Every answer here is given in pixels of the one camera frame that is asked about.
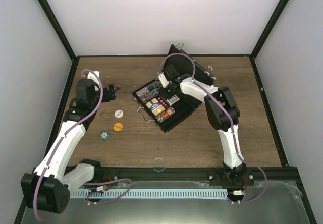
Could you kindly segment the orange blind button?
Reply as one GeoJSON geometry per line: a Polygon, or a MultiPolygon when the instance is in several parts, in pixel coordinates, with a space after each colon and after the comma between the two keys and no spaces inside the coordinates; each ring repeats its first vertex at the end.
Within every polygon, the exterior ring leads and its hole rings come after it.
{"type": "Polygon", "coordinates": [[[113,125],[113,129],[114,129],[114,131],[116,131],[116,132],[119,132],[119,131],[121,131],[122,129],[123,129],[123,124],[122,123],[115,123],[114,125],[113,125]]]}

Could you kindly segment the blue boxed card deck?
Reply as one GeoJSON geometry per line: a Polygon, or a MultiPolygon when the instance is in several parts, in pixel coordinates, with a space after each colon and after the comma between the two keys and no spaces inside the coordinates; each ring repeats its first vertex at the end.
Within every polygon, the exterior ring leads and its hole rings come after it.
{"type": "Polygon", "coordinates": [[[179,97],[177,97],[176,95],[173,95],[172,97],[170,97],[169,99],[167,99],[167,103],[169,105],[173,105],[174,103],[176,103],[179,100],[180,100],[179,97]]]}

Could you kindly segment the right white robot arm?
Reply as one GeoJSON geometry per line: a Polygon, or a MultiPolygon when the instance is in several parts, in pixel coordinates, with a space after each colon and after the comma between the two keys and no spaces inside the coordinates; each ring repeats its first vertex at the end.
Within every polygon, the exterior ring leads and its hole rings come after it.
{"type": "Polygon", "coordinates": [[[163,88],[171,93],[179,92],[205,104],[208,121],[220,136],[225,181],[236,185],[246,172],[246,163],[238,139],[240,111],[229,88],[215,87],[210,72],[196,64],[185,66],[182,72],[174,65],[163,66],[157,75],[163,88]]]}

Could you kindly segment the unboxed banded card deck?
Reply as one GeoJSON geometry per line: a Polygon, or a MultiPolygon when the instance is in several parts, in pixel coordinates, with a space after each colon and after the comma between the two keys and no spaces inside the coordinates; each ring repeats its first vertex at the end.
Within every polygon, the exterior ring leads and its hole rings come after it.
{"type": "Polygon", "coordinates": [[[153,113],[154,116],[158,116],[166,109],[156,98],[153,98],[145,105],[153,113]]]}

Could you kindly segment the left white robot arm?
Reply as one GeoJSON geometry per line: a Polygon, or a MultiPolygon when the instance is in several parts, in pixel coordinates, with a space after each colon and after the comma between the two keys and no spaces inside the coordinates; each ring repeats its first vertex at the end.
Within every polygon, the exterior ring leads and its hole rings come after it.
{"type": "Polygon", "coordinates": [[[101,165],[95,160],[84,159],[69,173],[65,170],[77,144],[94,120],[100,103],[115,98],[113,84],[101,87],[94,78],[77,82],[76,96],[69,103],[51,149],[33,173],[25,173],[21,179],[28,208],[62,213],[77,189],[87,182],[93,186],[102,182],[101,165]]]}

